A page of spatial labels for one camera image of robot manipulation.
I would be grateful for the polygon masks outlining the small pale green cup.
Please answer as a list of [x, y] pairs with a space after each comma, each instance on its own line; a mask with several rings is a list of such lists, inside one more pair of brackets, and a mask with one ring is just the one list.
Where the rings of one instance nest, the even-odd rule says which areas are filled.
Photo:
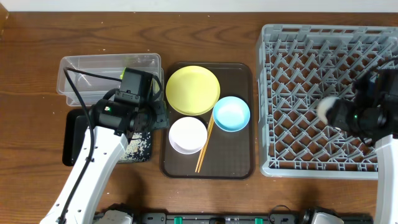
[[323, 123], [328, 124], [326, 114], [338, 99], [339, 98], [336, 96], [328, 96], [319, 102], [317, 106], [317, 116]]

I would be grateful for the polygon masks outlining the yellow-labelled plastic wrapper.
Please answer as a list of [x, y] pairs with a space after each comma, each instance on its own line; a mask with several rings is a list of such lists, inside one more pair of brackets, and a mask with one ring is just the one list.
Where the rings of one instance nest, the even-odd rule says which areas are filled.
[[120, 75], [120, 79], [121, 79], [121, 80], [123, 80], [123, 77], [124, 77], [124, 74], [125, 74], [126, 69], [127, 69], [127, 68], [125, 68], [125, 69], [123, 70], [122, 74]]

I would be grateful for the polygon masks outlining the white rice bowl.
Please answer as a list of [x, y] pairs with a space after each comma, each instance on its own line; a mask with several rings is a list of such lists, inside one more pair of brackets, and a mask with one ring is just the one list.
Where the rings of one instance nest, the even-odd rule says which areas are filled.
[[207, 141], [205, 125], [197, 118], [178, 119], [169, 130], [170, 145], [181, 154], [194, 154], [200, 151]]

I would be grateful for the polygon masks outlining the blue bowl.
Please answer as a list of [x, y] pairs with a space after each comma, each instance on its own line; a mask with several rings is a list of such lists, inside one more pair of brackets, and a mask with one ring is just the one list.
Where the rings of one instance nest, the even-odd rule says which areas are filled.
[[236, 96], [226, 96], [216, 103], [212, 115], [217, 127], [232, 133], [248, 125], [251, 112], [244, 100]]

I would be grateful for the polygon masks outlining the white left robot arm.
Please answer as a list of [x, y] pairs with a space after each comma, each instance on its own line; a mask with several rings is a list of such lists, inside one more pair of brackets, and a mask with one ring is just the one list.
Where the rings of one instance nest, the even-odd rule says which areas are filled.
[[164, 101], [154, 93], [158, 76], [125, 68], [119, 88], [108, 91], [87, 108], [69, 73], [66, 79], [81, 104], [87, 129], [80, 153], [54, 205], [42, 223], [92, 223], [95, 210], [115, 165], [136, 133], [148, 133], [169, 127]]

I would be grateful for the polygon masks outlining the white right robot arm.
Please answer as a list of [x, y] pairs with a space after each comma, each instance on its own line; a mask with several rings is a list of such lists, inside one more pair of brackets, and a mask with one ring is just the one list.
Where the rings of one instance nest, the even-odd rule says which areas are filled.
[[355, 81], [353, 101], [322, 99], [317, 116], [325, 124], [361, 140], [370, 139], [378, 162], [376, 223], [397, 223], [397, 70]]

